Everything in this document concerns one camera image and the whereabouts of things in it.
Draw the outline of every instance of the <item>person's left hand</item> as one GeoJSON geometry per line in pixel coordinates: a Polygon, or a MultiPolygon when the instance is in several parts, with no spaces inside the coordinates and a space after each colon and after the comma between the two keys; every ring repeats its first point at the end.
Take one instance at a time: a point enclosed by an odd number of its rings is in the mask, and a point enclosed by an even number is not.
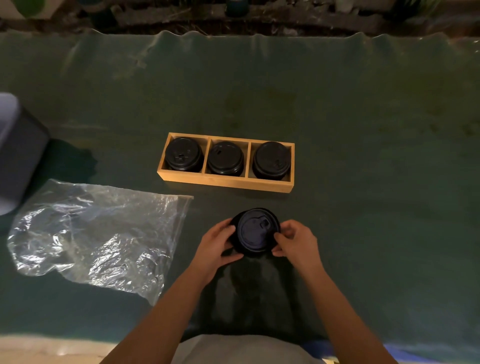
{"type": "Polygon", "coordinates": [[[228,218],[219,222],[207,231],[190,263],[190,267],[204,277],[205,285],[210,283],[218,268],[243,257],[243,254],[239,253],[222,256],[225,250],[232,248],[232,244],[227,241],[235,231],[235,226],[229,225],[231,220],[228,218]]]}

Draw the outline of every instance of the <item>black lid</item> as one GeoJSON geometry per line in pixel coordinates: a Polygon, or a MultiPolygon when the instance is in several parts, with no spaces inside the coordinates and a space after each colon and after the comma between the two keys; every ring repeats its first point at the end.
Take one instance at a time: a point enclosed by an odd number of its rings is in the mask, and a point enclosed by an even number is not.
{"type": "Polygon", "coordinates": [[[258,147],[253,162],[262,177],[282,178],[290,169],[290,151],[283,144],[266,142],[258,147]]]}
{"type": "Polygon", "coordinates": [[[240,175],[243,171],[243,152],[232,142],[219,142],[208,153],[207,163],[213,173],[240,175]]]}
{"type": "Polygon", "coordinates": [[[232,219],[236,230],[230,241],[235,250],[245,255],[257,255],[276,245],[275,232],[280,232],[276,216],[266,208],[253,208],[232,219]]]}
{"type": "Polygon", "coordinates": [[[198,143],[187,137],[173,139],[165,151],[165,160],[173,170],[191,170],[196,167],[202,156],[198,143]]]}

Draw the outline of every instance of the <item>green tablecloth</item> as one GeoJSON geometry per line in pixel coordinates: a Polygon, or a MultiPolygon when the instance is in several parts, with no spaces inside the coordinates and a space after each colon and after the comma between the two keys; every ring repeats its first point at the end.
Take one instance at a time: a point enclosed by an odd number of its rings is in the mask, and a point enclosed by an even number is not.
{"type": "MultiPolygon", "coordinates": [[[[326,269],[384,342],[480,362],[480,42],[0,34],[0,90],[51,131],[46,178],[191,194],[168,285],[214,223],[251,207],[311,227],[326,269]],[[296,143],[275,194],[165,183],[168,132],[296,143]]],[[[149,309],[57,273],[23,277],[0,218],[1,333],[119,341],[149,309]]],[[[282,259],[243,259],[208,287],[185,337],[324,335],[282,259]]]]}

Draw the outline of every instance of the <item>wooden tray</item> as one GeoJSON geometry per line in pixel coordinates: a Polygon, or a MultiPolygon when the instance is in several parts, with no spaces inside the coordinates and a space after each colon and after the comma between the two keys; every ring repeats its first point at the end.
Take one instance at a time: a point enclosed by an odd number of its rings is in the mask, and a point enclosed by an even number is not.
{"type": "Polygon", "coordinates": [[[290,172],[288,172],[288,174],[281,181],[272,181],[259,179],[255,177],[252,171],[253,154],[255,153],[257,148],[265,142],[266,140],[226,138],[222,136],[211,135],[168,133],[168,138],[165,143],[165,147],[163,148],[162,158],[160,159],[160,164],[158,165],[157,172],[164,181],[209,184],[211,186],[247,188],[249,190],[289,193],[293,188],[295,176],[295,144],[279,142],[280,144],[283,144],[288,149],[290,149],[292,158],[291,168],[290,172]],[[205,160],[201,172],[182,172],[178,170],[172,170],[170,166],[165,162],[165,151],[167,149],[167,145],[172,139],[181,136],[186,136],[196,140],[202,148],[205,160]],[[212,174],[207,166],[208,152],[214,144],[224,140],[237,144],[244,153],[246,161],[245,169],[239,177],[212,174]]]}

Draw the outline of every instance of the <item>gray container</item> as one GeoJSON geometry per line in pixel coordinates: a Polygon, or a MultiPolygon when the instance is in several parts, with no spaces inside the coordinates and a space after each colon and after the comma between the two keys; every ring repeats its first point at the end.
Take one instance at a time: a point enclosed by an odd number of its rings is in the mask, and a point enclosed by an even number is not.
{"type": "Polygon", "coordinates": [[[0,93],[0,215],[20,204],[49,139],[17,97],[0,93]]]}

